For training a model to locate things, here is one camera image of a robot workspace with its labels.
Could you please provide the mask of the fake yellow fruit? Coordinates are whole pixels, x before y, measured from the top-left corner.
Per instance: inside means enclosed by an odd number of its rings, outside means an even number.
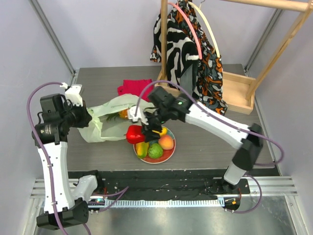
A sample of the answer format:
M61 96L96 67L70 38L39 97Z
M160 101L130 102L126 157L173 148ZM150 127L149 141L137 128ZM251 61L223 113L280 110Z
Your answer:
M162 137L167 134L168 129L166 127L162 127L161 131L153 130L153 132L159 134L159 136Z

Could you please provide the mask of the fake peach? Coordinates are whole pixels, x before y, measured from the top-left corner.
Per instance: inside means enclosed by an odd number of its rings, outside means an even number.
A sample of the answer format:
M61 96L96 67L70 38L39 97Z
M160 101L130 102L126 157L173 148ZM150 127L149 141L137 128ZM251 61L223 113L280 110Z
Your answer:
M158 144L163 150L171 150L174 147L174 141L171 136L164 135L158 140Z

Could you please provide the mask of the fake red fruit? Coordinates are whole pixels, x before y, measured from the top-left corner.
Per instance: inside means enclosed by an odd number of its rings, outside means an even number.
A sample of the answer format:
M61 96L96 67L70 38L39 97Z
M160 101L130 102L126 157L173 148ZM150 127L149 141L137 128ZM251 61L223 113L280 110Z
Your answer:
M126 140L130 144L144 142L145 136L142 133L142 126L130 125L126 133Z

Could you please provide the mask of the translucent plastic bag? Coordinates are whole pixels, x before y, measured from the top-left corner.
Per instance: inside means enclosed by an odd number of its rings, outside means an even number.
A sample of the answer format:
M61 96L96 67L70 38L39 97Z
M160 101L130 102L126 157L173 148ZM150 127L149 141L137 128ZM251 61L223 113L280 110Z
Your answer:
M88 127L78 129L81 137L88 143L124 140L132 125L127 118L127 110L137 101L138 96L124 94L105 104L87 108L92 120Z

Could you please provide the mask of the fake orange green mango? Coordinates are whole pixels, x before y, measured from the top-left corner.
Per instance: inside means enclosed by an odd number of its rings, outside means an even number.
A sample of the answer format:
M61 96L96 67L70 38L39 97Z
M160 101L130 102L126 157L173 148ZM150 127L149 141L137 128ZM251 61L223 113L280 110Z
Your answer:
M148 142L140 142L135 145L137 157L143 159L148 154L149 143Z

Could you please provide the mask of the fake green custard apple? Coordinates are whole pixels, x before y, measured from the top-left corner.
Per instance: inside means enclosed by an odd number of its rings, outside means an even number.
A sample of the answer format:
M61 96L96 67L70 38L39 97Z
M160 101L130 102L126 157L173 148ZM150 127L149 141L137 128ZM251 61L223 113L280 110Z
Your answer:
M153 143L148 149L148 156L152 159L158 159L163 155L163 149L158 143Z

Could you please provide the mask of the fake orange pineapple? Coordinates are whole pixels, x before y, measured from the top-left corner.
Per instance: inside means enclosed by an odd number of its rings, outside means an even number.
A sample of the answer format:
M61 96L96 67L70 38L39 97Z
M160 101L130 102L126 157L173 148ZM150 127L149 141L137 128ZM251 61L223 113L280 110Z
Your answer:
M116 120L116 118L120 119L128 119L128 109L124 109L122 111L108 114L106 117L106 121Z

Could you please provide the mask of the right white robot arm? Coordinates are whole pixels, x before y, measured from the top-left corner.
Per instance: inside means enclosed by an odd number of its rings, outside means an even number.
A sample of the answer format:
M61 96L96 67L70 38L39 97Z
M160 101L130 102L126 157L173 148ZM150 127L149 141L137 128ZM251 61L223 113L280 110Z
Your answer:
M157 87L149 94L155 111L142 110L146 118L143 133L151 141L157 138L154 130L160 130L168 120L180 120L200 127L230 144L236 153L221 180L221 188L226 193L233 193L239 186L240 179L253 169L261 150L262 128L258 124L247 126L232 121L211 111L200 102L192 100L188 94L181 93L174 97L162 87Z

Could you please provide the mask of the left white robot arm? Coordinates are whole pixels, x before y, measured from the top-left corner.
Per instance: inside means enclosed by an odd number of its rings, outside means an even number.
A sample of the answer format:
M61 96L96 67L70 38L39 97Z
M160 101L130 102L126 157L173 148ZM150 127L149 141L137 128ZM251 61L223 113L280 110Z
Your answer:
M63 94L40 99L41 112L32 137L42 161L45 183L44 212L37 216L39 228L58 230L86 225L88 201L100 195L104 183L98 170L84 172L70 189L67 170L67 136L72 127L87 127L91 116L85 104L75 106Z

